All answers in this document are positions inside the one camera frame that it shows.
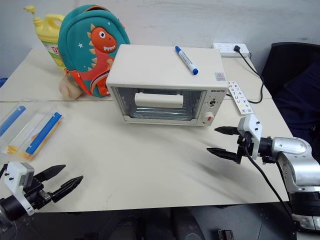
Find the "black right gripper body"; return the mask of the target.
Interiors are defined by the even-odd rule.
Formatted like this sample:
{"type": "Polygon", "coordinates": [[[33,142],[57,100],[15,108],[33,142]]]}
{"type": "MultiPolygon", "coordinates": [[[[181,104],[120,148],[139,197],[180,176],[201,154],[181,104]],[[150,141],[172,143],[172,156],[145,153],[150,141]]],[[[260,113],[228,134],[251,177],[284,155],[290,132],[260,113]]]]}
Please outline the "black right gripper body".
{"type": "Polygon", "coordinates": [[[236,153],[236,163],[241,163],[242,157],[251,157],[253,150],[252,135],[246,131],[244,136],[239,135],[237,139],[238,149],[236,153]]]}

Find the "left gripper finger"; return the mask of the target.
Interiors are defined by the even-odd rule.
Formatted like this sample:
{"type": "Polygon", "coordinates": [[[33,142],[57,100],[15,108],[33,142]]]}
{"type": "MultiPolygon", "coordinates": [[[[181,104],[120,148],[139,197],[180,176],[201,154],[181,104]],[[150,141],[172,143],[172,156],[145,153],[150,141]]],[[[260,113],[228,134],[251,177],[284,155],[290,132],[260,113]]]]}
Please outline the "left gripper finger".
{"type": "Polygon", "coordinates": [[[71,193],[83,180],[84,176],[78,176],[68,180],[66,183],[60,186],[60,188],[51,193],[51,200],[56,203],[71,193]]]}
{"type": "Polygon", "coordinates": [[[34,175],[33,178],[37,179],[41,183],[44,181],[48,181],[51,178],[55,177],[57,174],[59,174],[65,167],[65,164],[51,166],[41,171],[40,173],[34,175]]]}

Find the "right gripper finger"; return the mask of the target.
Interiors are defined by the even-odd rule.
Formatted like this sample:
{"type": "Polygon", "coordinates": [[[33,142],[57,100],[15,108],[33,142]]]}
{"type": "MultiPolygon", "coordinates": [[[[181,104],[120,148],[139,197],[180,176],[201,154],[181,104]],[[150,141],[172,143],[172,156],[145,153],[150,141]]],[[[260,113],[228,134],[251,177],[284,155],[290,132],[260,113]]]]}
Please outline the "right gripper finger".
{"type": "Polygon", "coordinates": [[[237,127],[233,126],[220,126],[214,129],[215,131],[224,135],[238,135],[239,131],[237,127]]]}
{"type": "Polygon", "coordinates": [[[237,154],[234,152],[230,152],[230,151],[227,151],[226,149],[222,149],[218,147],[208,147],[206,150],[219,158],[231,160],[235,163],[238,163],[237,154]]]}

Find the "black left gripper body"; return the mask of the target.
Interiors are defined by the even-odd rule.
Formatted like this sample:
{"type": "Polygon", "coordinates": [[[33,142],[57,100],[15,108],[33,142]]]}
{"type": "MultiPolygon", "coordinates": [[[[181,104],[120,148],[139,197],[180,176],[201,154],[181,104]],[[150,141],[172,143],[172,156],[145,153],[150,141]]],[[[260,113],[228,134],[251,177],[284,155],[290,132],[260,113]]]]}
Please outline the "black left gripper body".
{"type": "Polygon", "coordinates": [[[35,210],[40,210],[53,200],[54,194],[44,191],[43,182],[47,180],[48,178],[44,175],[36,175],[31,185],[23,189],[24,196],[35,210]]]}

